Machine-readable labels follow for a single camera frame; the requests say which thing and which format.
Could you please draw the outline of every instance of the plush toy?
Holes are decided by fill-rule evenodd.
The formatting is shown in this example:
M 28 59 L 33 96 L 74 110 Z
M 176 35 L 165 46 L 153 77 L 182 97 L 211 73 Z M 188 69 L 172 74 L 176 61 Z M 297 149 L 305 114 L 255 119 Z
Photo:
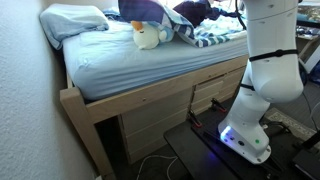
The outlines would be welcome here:
M 172 29 L 156 24 L 131 21 L 134 28 L 133 40 L 139 49 L 153 49 L 159 43 L 172 40 L 174 32 Z

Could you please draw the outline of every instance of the light blue bed sheet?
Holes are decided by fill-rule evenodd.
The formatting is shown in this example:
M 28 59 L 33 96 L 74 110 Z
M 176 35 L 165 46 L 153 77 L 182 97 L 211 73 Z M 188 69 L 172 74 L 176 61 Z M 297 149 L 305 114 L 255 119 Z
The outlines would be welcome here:
M 248 54 L 246 35 L 198 48 L 178 35 L 151 50 L 139 50 L 127 23 L 84 32 L 63 41 L 67 72 L 84 98 L 99 100 L 218 62 Z

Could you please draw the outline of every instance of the white wall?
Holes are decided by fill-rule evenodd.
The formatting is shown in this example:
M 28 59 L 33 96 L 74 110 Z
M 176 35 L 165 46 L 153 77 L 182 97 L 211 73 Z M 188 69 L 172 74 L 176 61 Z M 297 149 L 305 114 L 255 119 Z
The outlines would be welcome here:
M 112 6 L 118 7 L 118 0 L 47 0 L 49 4 L 76 4 L 76 5 L 94 5 L 103 10 Z
M 63 68 L 39 23 L 46 0 L 0 4 L 0 179 L 93 179 L 59 102 Z

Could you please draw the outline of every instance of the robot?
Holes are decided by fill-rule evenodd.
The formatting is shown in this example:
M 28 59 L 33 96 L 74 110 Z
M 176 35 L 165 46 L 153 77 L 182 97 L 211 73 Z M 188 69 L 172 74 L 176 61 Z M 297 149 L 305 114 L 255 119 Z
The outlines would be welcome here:
M 303 91 L 295 29 L 299 0 L 243 0 L 249 60 L 239 93 L 219 124 L 220 140 L 253 164 L 271 154 L 259 124 L 270 103 L 285 103 Z

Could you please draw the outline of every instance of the pillow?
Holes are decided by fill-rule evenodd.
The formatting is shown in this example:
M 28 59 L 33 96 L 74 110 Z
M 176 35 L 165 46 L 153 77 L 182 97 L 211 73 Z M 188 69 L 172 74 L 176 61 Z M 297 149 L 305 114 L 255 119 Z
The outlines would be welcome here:
M 40 22 L 55 49 L 60 49 L 62 41 L 70 36 L 109 29 L 107 18 L 95 6 L 52 4 L 40 14 Z

